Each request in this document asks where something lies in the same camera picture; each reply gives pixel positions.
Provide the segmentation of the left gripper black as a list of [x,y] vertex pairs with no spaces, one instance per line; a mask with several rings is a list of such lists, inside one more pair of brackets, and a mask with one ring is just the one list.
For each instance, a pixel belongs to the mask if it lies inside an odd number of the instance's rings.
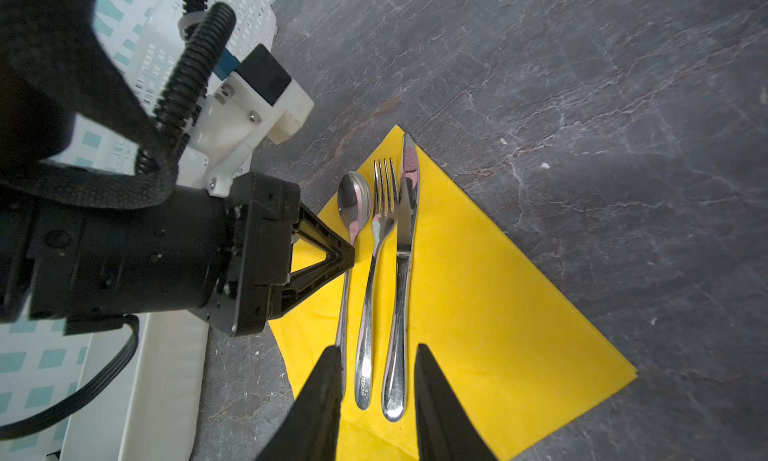
[[[324,261],[290,274],[293,234]],[[80,334],[128,314],[188,311],[228,335],[255,334],[354,261],[354,247],[300,202],[298,185],[260,173],[236,178],[225,198],[178,187],[136,210],[1,192],[5,323],[62,319]]]

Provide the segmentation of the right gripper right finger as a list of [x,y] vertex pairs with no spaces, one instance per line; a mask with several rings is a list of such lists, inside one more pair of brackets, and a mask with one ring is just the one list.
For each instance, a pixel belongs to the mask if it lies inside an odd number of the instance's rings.
[[417,347],[415,409],[420,460],[496,460],[429,347]]

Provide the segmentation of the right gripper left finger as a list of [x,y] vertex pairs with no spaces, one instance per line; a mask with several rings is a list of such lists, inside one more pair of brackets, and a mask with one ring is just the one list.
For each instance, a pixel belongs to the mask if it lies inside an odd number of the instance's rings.
[[341,351],[332,345],[324,349],[287,417],[256,459],[335,460],[341,397]]

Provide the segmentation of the silver spoon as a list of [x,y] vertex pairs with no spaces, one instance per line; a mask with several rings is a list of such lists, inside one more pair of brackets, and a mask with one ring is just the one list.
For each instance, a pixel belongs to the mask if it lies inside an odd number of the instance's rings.
[[[371,191],[365,178],[356,171],[347,172],[341,179],[337,192],[340,219],[348,231],[349,243],[354,246],[371,213]],[[350,273],[344,273],[344,284],[335,344],[341,354],[341,395],[346,392],[347,320],[350,289]]]

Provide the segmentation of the silver fork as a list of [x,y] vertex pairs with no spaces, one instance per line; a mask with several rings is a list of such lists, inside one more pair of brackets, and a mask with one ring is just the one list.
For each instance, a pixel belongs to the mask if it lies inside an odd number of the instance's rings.
[[366,282],[355,357],[354,394],[359,409],[367,410],[372,397],[373,315],[378,258],[396,224],[398,185],[392,158],[374,162],[373,253]]

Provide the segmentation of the silver knife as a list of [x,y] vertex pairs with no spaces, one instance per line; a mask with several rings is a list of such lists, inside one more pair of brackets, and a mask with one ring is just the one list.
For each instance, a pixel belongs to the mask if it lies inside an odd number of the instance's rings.
[[409,133],[403,135],[402,165],[397,215],[395,299],[387,360],[382,386],[382,413],[390,422],[399,421],[407,400],[408,300],[416,227],[420,167],[417,146]]

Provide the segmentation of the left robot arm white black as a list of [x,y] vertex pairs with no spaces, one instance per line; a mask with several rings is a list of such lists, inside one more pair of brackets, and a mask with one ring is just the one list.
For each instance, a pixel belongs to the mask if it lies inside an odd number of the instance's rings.
[[263,45],[207,84],[237,21],[201,19],[146,111],[91,26],[95,0],[1,0],[1,319],[68,335],[187,310],[232,336],[262,331],[354,262],[298,185],[242,172],[312,102]]

